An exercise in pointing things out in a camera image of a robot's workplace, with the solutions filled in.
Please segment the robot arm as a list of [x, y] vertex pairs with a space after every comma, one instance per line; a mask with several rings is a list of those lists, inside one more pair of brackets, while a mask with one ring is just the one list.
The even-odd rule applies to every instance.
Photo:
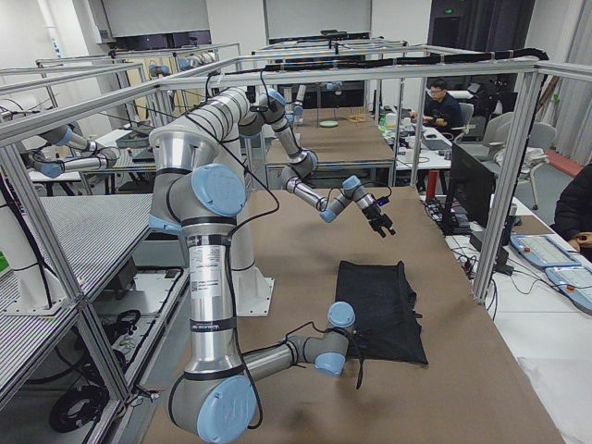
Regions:
[[157, 176], [149, 224], [186, 240], [191, 273], [192, 356], [170, 391], [168, 414], [176, 426], [208, 443], [229, 443], [260, 424], [258, 379], [297, 364], [338, 376], [352, 341], [353, 308], [335, 302], [319, 337], [288, 336], [262, 351], [240, 350], [230, 252], [247, 197], [243, 177], [235, 171], [239, 158], [222, 163], [218, 154], [264, 125], [274, 130], [288, 156], [283, 171], [288, 192], [325, 221], [356, 204], [378, 233], [390, 231], [389, 219], [358, 178], [346, 179], [334, 199], [304, 183], [315, 170], [316, 156], [298, 144], [276, 91], [226, 89], [151, 133]]
[[317, 193], [305, 182], [317, 170], [318, 157], [315, 152], [302, 148], [297, 141], [281, 94], [271, 90], [259, 98], [255, 98], [251, 92], [246, 97], [249, 111], [239, 123], [240, 136], [253, 136], [264, 125], [272, 128], [288, 157], [288, 163], [280, 175], [285, 191], [311, 205], [327, 223], [333, 222], [350, 204], [356, 204], [373, 231], [381, 237], [395, 233], [392, 220], [381, 211], [385, 200], [376, 199], [357, 176], [345, 179], [334, 198]]

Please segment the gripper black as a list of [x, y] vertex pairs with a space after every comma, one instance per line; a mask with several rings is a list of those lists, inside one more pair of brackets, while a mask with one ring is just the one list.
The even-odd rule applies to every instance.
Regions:
[[366, 356], [368, 350], [368, 329], [357, 327], [351, 333], [348, 356]]
[[396, 234], [392, 223], [388, 223], [387, 217], [381, 213], [379, 206], [375, 203], [369, 204], [363, 209], [363, 214], [368, 220], [372, 229], [385, 228], [390, 235]]

